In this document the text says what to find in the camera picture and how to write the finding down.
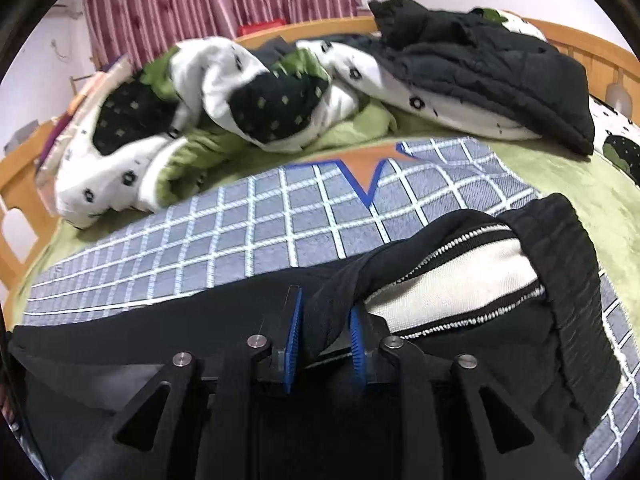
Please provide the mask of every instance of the green bed sheet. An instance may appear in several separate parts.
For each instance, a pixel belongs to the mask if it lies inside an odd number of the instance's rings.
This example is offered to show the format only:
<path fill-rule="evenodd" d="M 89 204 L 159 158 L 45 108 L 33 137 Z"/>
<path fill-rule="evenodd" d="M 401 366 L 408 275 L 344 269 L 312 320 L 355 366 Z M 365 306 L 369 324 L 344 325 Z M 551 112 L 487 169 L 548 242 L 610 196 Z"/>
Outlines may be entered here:
<path fill-rule="evenodd" d="M 248 149 L 216 171 L 211 184 L 218 186 L 319 152 L 340 152 L 347 146 L 398 142 L 417 137 L 455 137 L 459 132 L 415 121 L 404 114 L 388 118 L 388 128 L 371 130 L 370 124 L 345 124 L 332 136 L 319 139 L 297 155 Z M 560 192 L 573 203 L 589 232 L 598 257 L 626 307 L 636 336 L 640 335 L 640 189 L 628 176 L 598 155 L 578 158 L 546 140 L 504 142 L 481 139 L 517 175 L 544 194 Z M 61 222 L 49 246 L 24 277 L 14 297 L 14 323 L 20 323 L 33 279 L 57 261 L 80 250 L 127 223 L 144 216 L 137 211 L 110 212 L 87 231 Z"/>

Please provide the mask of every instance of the hanging cord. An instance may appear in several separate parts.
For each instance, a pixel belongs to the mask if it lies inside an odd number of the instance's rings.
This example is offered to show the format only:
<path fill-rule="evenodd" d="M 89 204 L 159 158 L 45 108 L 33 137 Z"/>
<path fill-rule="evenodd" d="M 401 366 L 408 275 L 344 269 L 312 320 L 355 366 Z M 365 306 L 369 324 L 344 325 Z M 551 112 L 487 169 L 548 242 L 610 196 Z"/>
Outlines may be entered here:
<path fill-rule="evenodd" d="M 2 315 L 2 305 L 0 304 L 0 382 L 6 386 L 6 394 L 9 399 L 9 404 L 12 407 L 12 410 L 15 411 L 16 419 L 20 423 L 20 429 L 23 436 L 38 457 L 40 467 L 42 468 L 40 470 L 40 473 L 44 475 L 44 478 L 46 478 L 46 480 L 51 480 L 51 475 L 47 470 L 47 466 L 42 460 L 40 447 L 38 446 L 38 443 L 33 436 L 29 421 L 24 414 L 22 403 L 18 400 L 15 385 L 11 377 L 10 361 L 11 359 L 9 357 L 8 335 L 6 325 L 4 324 L 4 316 Z"/>

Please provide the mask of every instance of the silver screw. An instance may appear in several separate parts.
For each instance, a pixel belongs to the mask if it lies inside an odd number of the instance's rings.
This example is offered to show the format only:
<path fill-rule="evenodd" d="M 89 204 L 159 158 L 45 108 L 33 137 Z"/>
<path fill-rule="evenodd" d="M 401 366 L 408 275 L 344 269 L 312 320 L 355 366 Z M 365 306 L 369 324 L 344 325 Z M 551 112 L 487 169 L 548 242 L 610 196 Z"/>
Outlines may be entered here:
<path fill-rule="evenodd" d="M 462 368 L 466 368 L 467 370 L 473 370 L 476 366 L 478 366 L 478 359 L 473 357 L 471 354 L 460 354 L 456 357 L 456 361 Z"/>
<path fill-rule="evenodd" d="M 404 341 L 397 335 L 389 335 L 382 340 L 382 343 L 387 348 L 400 348 L 404 344 Z"/>
<path fill-rule="evenodd" d="M 174 363 L 174 365 L 182 368 L 183 366 L 188 365 L 191 362 L 191 359 L 192 357 L 189 352 L 180 352 L 174 355 L 172 362 Z"/>
<path fill-rule="evenodd" d="M 249 339 L 247 339 L 246 343 L 251 348 L 262 348 L 267 344 L 267 338 L 265 338 L 265 336 L 263 336 L 262 334 L 255 334 L 255 335 L 252 335 Z"/>

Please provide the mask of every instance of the black jacket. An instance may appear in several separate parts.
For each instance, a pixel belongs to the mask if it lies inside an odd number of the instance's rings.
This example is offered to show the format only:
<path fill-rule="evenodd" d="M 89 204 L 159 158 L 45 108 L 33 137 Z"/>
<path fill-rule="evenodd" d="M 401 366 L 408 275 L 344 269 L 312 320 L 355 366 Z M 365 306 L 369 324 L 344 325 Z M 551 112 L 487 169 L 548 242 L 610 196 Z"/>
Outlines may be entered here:
<path fill-rule="evenodd" d="M 371 54 L 400 81 L 496 112 L 580 155 L 593 153 L 584 67 L 551 44 L 474 13 L 371 1 L 382 39 L 328 36 Z"/>
<path fill-rule="evenodd" d="M 422 264 L 450 241 L 496 224 L 510 229 L 487 230 L 444 259 Z M 475 355 L 575 458 L 614 395 L 620 367 L 602 327 L 594 247 L 568 200 L 555 194 L 497 219 L 455 211 L 412 238 L 346 260 L 254 276 L 101 320 L 17 326 L 11 349 L 26 369 L 26 413 L 50 473 L 60 477 L 139 387 L 132 386 L 136 381 L 130 374 L 124 383 L 114 384 L 118 367 L 164 364 L 180 351 L 198 357 L 220 354 L 257 333 L 265 316 L 277 314 L 292 284 L 302 287 L 305 298 L 300 364 L 316 362 L 343 331 L 352 305 L 414 269 L 429 271 L 478 243 L 504 237 L 517 237 L 544 294 L 507 312 L 498 309 L 513 299 L 500 298 L 479 310 L 491 314 L 486 322 L 412 341 L 446 360 Z M 82 384 L 83 374 L 95 375 L 97 366 L 106 366 L 109 380 L 98 389 Z M 261 478 L 397 477 L 398 392 L 363 398 L 351 386 L 352 377 L 350 360 L 306 368 L 286 406 L 279 400 L 260 406 L 255 423 L 261 435 Z M 123 388 L 133 389 L 129 397 Z M 460 412 L 448 381 L 434 384 L 434 391 L 440 413 Z M 445 438 L 447 442 L 454 442 L 465 430 L 461 424 L 444 424 L 442 431 L 451 439 Z M 451 472 L 460 462 L 460 450 L 447 449 L 444 459 Z M 337 468 L 337 463 L 349 465 Z"/>

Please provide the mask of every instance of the bed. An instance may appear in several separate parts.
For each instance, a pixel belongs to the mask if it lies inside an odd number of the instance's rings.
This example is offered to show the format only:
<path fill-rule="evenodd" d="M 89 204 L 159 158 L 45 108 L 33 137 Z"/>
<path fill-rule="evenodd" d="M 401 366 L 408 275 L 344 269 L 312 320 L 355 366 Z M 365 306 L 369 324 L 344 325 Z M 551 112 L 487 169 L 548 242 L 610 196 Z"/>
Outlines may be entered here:
<path fill-rule="evenodd" d="M 539 20 L 529 21 L 536 25 L 551 43 L 585 66 L 590 92 L 597 98 L 604 99 L 608 84 L 621 82 L 632 96 L 634 103 L 638 105 L 634 110 L 634 117 L 636 121 L 640 121 L 640 62 L 631 53 L 572 28 Z M 346 32 L 363 34 L 375 30 L 375 22 L 373 18 L 368 16 L 320 20 L 261 31 L 239 38 L 238 43 L 247 48 L 256 48 L 277 36 L 281 36 L 287 41 L 294 41 L 299 38 L 327 34 Z M 198 220 L 205 218 L 215 208 L 216 201 L 220 200 L 220 194 L 212 192 L 202 195 L 202 198 L 195 201 L 190 200 L 184 204 L 172 206 L 168 212 L 161 212 L 147 218 L 136 211 L 125 211 L 117 215 L 107 214 L 90 229 L 80 232 L 69 224 L 50 216 L 40 203 L 34 189 L 33 160 L 38 155 L 49 129 L 50 124 L 41 126 L 27 143 L 11 153 L 0 164 L 0 190 L 8 207 L 21 209 L 38 235 L 38 241 L 24 263 L 18 262 L 12 254 L 9 254 L 7 243 L 4 239 L 0 240 L 0 257 L 2 258 L 0 279 L 10 291 L 8 301 L 3 309 L 9 327 L 23 322 L 30 324 L 52 322 L 52 316 L 47 313 L 47 309 L 34 308 L 23 317 L 27 300 L 42 300 L 42 296 L 33 291 L 42 288 L 43 284 L 55 280 L 58 280 L 62 287 L 60 291 L 56 292 L 56 295 L 70 296 L 75 285 L 71 279 L 66 280 L 66 277 L 77 274 L 80 266 L 87 264 L 89 254 L 95 257 L 96 266 L 105 269 L 109 267 L 110 261 L 117 260 L 123 254 L 127 254 L 127 251 L 129 253 L 139 251 L 136 254 L 142 256 L 142 263 L 144 257 L 148 255 L 145 253 L 146 246 L 134 250 L 130 246 L 131 241 L 138 238 L 146 239 L 144 242 L 146 244 L 149 238 L 156 237 L 158 238 L 156 240 L 157 246 L 171 248 L 177 258 L 175 261 L 180 263 L 180 258 L 184 259 L 188 254 L 191 254 L 189 251 L 194 246 L 191 242 L 198 240 Z M 242 193 L 244 191 L 238 191 L 238 186 L 245 186 L 245 181 L 242 180 L 244 177 L 294 162 L 296 167 L 291 171 L 298 176 L 289 177 L 285 174 L 284 179 L 293 178 L 299 182 L 306 182 L 305 179 L 322 178 L 318 174 L 313 176 L 312 173 L 308 173 L 310 167 L 308 163 L 311 161 L 320 164 L 321 162 L 333 163 L 336 160 L 344 161 L 347 159 L 367 160 L 367 157 L 370 157 L 372 158 L 371 168 L 374 168 L 372 171 L 378 171 L 380 160 L 383 160 L 385 155 L 393 156 L 392 152 L 396 155 L 398 152 L 415 155 L 420 150 L 437 153 L 442 162 L 455 166 L 460 161 L 455 159 L 453 155 L 447 155 L 449 153 L 447 150 L 456 148 L 467 154 L 471 164 L 477 166 L 487 160 L 495 159 L 499 165 L 497 171 L 500 173 L 500 178 L 511 176 L 510 171 L 513 171 L 524 181 L 522 186 L 517 189 L 496 190 L 501 200 L 506 201 L 508 206 L 518 206 L 521 200 L 529 199 L 537 193 L 561 192 L 566 195 L 574 204 L 594 241 L 602 267 L 609 275 L 615 293 L 620 298 L 617 300 L 612 290 L 613 299 L 603 305 L 606 309 L 607 327 L 612 341 L 614 341 L 616 352 L 626 363 L 625 388 L 620 390 L 616 401 L 619 403 L 612 406 L 606 424 L 598 430 L 602 435 L 594 437 L 591 447 L 585 449 L 579 461 L 579 466 L 585 476 L 594 479 L 600 478 L 603 471 L 607 468 L 611 469 L 610 460 L 613 458 L 619 460 L 626 451 L 638 432 L 640 421 L 638 413 L 640 402 L 635 381 L 639 362 L 633 337 L 634 332 L 636 335 L 640 334 L 640 294 L 638 294 L 637 280 L 637 276 L 640 275 L 640 254 L 638 254 L 640 251 L 638 249 L 640 247 L 640 228 L 636 222 L 636 219 L 640 218 L 640 200 L 638 200 L 640 190 L 626 174 L 614 168 L 604 158 L 593 155 L 590 160 L 584 160 L 546 140 L 505 142 L 485 139 L 483 142 L 492 150 L 492 154 L 490 154 L 490 152 L 483 152 L 478 142 L 472 139 L 469 141 L 460 140 L 460 134 L 453 134 L 442 129 L 423 131 L 420 130 L 420 127 L 416 129 L 409 125 L 402 132 L 406 135 L 405 137 L 368 139 L 366 143 L 357 147 L 350 146 L 348 149 L 329 142 L 319 146 L 315 153 L 306 154 L 302 159 L 299 156 L 274 154 L 267 159 L 261 158 L 252 163 L 250 158 L 244 158 L 241 164 L 227 165 L 215 184 L 216 186 L 225 186 L 227 194 Z M 424 139 L 429 139 L 427 145 L 425 145 Z M 283 171 L 290 170 L 272 171 L 276 171 L 276 173 L 268 175 L 276 175 L 278 171 L 282 174 Z M 353 176 L 355 170 L 351 170 L 350 173 Z M 234 187 L 234 182 L 240 182 L 240 184 Z M 242 195 L 240 200 L 244 200 L 242 197 L 246 196 L 251 202 L 249 192 Z M 161 301 L 168 297 L 176 297 L 176 292 L 179 294 L 180 291 L 173 285 L 166 290 L 162 287 L 167 283 L 190 279 L 190 275 L 182 272 L 184 266 L 178 266 L 182 269 L 180 272 L 168 268 L 163 271 L 162 275 L 154 273 L 155 267 L 165 264 L 164 258 L 169 251 L 165 254 L 156 254 L 149 248 L 146 251 L 152 254 L 149 261 L 151 267 L 148 269 L 150 274 L 149 279 L 140 287 L 144 287 L 145 291 L 147 289 L 152 291 L 150 293 L 151 301 L 132 300 L 131 290 L 128 292 L 125 290 L 139 286 L 133 282 L 129 284 L 125 280 L 127 272 L 135 274 L 140 271 L 139 268 L 123 269 L 121 266 L 119 270 L 113 269 L 118 273 L 117 276 L 110 278 L 105 276 L 106 280 L 115 280 L 114 283 L 118 279 L 125 283 L 123 293 L 129 294 L 127 299 L 130 300 L 127 301 L 126 308 Z M 210 286 L 212 281 L 206 257 L 202 257 L 202 252 L 200 259 L 196 253 L 193 254 L 195 256 L 190 260 L 193 266 L 204 264 L 203 274 L 201 273 L 204 276 L 204 281 L 200 283 L 199 287 Z M 106 315 L 106 313 L 116 314 L 124 308 L 123 303 L 117 300 L 119 294 L 117 286 L 107 290 L 103 298 L 96 293 L 89 308 L 59 311 L 58 314 L 65 317 L 62 321 L 60 321 L 62 318 L 59 318 L 58 322 L 95 319 L 95 317 Z M 625 306 L 626 313 L 621 307 L 621 303 Z"/>

